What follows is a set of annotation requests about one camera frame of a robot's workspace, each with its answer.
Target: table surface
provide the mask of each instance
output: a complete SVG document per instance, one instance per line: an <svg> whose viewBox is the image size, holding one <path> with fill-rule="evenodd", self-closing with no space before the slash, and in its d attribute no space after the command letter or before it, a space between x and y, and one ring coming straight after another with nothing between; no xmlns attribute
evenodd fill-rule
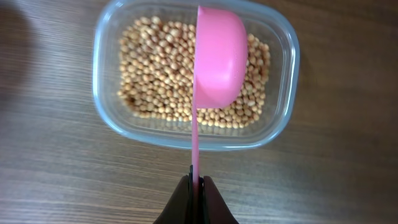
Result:
<svg viewBox="0 0 398 224"><path fill-rule="evenodd" d="M107 0L0 2L0 223L152 223L190 152L123 138L91 96ZM263 0L297 31L292 118L258 149L204 152L240 223L398 222L398 2Z"/></svg>

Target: clear plastic container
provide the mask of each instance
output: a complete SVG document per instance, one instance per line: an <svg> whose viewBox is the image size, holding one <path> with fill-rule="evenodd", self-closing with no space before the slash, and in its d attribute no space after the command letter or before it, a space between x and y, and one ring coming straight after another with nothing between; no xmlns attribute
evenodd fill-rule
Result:
<svg viewBox="0 0 398 224"><path fill-rule="evenodd" d="M300 61L295 31L280 13L253 2L202 0L200 4L235 12L247 32L269 45L271 67L260 120L242 129L199 125L199 148L230 151L261 146L285 128L292 114ZM123 105L116 94L121 80L118 39L126 26L141 16L195 24L197 6L197 1L188 0L115 0L99 17L93 54L94 101L100 116L119 134L161 146L191 148L190 123L137 118Z"/></svg>

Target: wood grain surface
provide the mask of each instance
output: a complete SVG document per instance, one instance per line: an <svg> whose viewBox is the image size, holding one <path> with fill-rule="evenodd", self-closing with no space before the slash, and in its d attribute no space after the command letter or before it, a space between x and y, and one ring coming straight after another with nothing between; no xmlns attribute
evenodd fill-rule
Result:
<svg viewBox="0 0 398 224"><path fill-rule="evenodd" d="M107 0L0 1L0 223L152 223L190 152L113 132L91 96ZM290 123L204 152L240 223L398 223L398 1L263 0L297 31Z"/></svg>

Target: pink measuring scoop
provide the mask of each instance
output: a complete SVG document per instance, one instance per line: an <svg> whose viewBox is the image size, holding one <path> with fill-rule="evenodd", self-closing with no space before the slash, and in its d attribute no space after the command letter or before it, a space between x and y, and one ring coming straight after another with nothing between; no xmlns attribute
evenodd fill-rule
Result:
<svg viewBox="0 0 398 224"><path fill-rule="evenodd" d="M199 186L197 109L225 108L239 95L248 59L248 40L240 18L229 11L198 8L192 103L194 205Z"/></svg>

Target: plastic container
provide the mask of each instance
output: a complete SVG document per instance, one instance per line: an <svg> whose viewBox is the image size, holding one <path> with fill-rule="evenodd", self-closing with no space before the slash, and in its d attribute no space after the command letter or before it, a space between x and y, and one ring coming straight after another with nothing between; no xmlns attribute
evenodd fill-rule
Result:
<svg viewBox="0 0 398 224"><path fill-rule="evenodd" d="M243 129L198 126L199 148L231 151L261 146L274 139L292 114L299 75L300 50L293 27L277 11L238 0L202 0L202 6L235 12L247 32L267 43L271 52L266 103L259 121ZM99 17L93 54L93 95L98 113L119 134L151 144L191 148L191 124L133 117L117 96L120 83L119 42L122 31L141 16L195 24L197 1L116 0Z"/></svg>

